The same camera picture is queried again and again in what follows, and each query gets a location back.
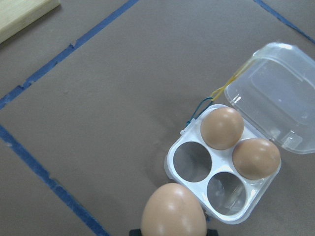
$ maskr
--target white plastic egg holder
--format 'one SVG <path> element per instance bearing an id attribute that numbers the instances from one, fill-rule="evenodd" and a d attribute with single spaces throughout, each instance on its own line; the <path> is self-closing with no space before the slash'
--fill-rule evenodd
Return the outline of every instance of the white plastic egg holder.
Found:
<path id="1" fill-rule="evenodd" d="M 294 153 L 315 152 L 315 61 L 297 47 L 266 45 L 241 68 L 225 95 L 244 119 L 238 143 L 259 137 Z M 233 165 L 238 143 L 227 150 L 209 147 L 201 137 L 201 122 L 223 106 L 210 106 L 181 131 L 167 154 L 165 171 L 195 194 L 209 216 L 238 224 L 249 217 L 281 163 L 272 175 L 249 180 Z"/>

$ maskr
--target clear plastic lid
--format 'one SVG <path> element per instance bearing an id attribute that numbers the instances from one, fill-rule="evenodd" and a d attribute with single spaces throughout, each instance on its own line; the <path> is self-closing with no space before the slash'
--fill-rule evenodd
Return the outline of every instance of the clear plastic lid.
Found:
<path id="1" fill-rule="evenodd" d="M 315 61 L 296 46 L 270 43 L 255 52 L 225 96 L 266 138 L 294 153 L 315 152 Z"/>

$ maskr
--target egg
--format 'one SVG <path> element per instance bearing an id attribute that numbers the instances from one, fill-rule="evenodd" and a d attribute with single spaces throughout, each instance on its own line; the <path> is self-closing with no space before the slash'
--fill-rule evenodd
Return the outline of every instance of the egg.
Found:
<path id="1" fill-rule="evenodd" d="M 230 107 L 211 111 L 200 126 L 202 139 L 208 146 L 217 150 L 234 146 L 241 138 L 243 130 L 244 121 L 241 114 Z"/>
<path id="2" fill-rule="evenodd" d="M 142 236 L 205 236 L 207 226 L 198 199 L 186 187 L 168 183 L 149 198 L 141 220 Z"/>
<path id="3" fill-rule="evenodd" d="M 273 174 L 281 161 L 276 145 L 262 138 L 241 141 L 233 150 L 232 159 L 237 172 L 253 180 Z"/>

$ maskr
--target wooden board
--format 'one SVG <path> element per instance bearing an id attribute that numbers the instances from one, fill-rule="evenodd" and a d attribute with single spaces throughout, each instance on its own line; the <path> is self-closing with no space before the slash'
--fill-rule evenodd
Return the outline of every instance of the wooden board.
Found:
<path id="1" fill-rule="evenodd" d="M 0 43 L 60 4 L 60 0 L 0 0 Z"/>

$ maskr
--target blue tape strip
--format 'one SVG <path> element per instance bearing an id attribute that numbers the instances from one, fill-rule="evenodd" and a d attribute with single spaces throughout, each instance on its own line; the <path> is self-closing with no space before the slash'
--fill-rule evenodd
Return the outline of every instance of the blue tape strip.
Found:
<path id="1" fill-rule="evenodd" d="M 122 15 L 125 11 L 131 8 L 134 4 L 136 4 L 139 0 L 129 0 L 96 26 L 94 26 L 91 30 L 89 30 L 86 34 L 81 36 L 76 40 L 76 43 L 70 44 L 67 48 L 65 48 L 61 53 L 55 56 L 52 60 L 50 60 L 47 64 L 45 64 L 38 71 L 29 76 L 26 81 L 22 84 L 14 88 L 11 92 L 5 95 L 0 99 L 0 110 L 17 96 L 19 96 L 23 91 L 28 89 L 34 82 L 47 74 L 52 68 L 54 68 L 58 63 L 67 58 L 71 53 L 85 44 L 88 40 L 90 40 L 93 36 L 95 36 L 98 32 L 108 26 L 111 22 L 113 22 L 116 18 Z"/>
<path id="2" fill-rule="evenodd" d="M 0 137 L 97 236 L 109 236 L 100 223 L 64 187 L 50 178 L 49 172 L 1 125 Z"/>
<path id="3" fill-rule="evenodd" d="M 269 13 L 271 13 L 272 15 L 274 15 L 275 17 L 277 17 L 281 22 L 283 22 L 284 24 L 286 24 L 287 26 L 293 28 L 294 30 L 296 30 L 297 32 L 299 32 L 301 35 L 303 35 L 304 37 L 306 37 L 309 41 L 311 41 L 312 43 L 315 44 L 315 39 L 313 39 L 312 37 L 310 37 L 309 35 L 307 35 L 306 33 L 304 33 L 301 29 L 299 29 L 295 24 L 293 24 L 292 22 L 290 22 L 288 19 L 286 19 L 285 17 L 283 17 L 279 12 L 275 11 L 274 9 L 272 9 L 269 5 L 267 5 L 266 3 L 264 3 L 262 0 L 253 0 L 254 2 L 258 3 L 262 8 L 264 8 L 266 11 L 268 11 Z"/>

